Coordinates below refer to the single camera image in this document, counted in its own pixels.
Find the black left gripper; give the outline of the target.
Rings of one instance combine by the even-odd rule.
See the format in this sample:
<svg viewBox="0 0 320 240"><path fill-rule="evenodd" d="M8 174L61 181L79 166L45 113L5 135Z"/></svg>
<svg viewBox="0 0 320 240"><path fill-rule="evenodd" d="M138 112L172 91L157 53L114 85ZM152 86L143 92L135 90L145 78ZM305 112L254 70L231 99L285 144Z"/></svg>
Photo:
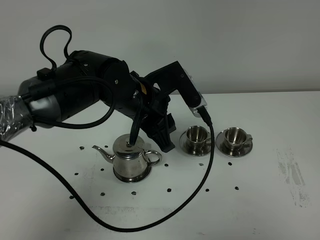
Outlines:
<svg viewBox="0 0 320 240"><path fill-rule="evenodd" d="M138 90L143 101L140 128L162 152L168 153L175 148L170 133L176 130L176 125L172 115L167 112L171 99L168 95L157 98L162 91L159 77L152 74L140 77L135 71L132 71L130 75L139 83Z"/></svg>

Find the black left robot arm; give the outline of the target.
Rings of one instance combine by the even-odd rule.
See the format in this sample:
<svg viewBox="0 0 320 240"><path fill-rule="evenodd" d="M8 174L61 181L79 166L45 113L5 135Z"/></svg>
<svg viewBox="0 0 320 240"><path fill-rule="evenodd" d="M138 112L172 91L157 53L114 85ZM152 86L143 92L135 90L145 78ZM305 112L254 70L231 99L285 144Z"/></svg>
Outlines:
<svg viewBox="0 0 320 240"><path fill-rule="evenodd" d="M172 66L140 77L127 63L91 51L74 51L65 63L44 68L21 83L16 96L0 99L0 139L10 141L26 129L60 127L88 129L105 122L118 111L133 120L131 133L142 130L167 153L174 148L170 134L176 129L168 113L170 97L163 87L175 76ZM67 119L101 101L108 106L100 119L83 124Z"/></svg>

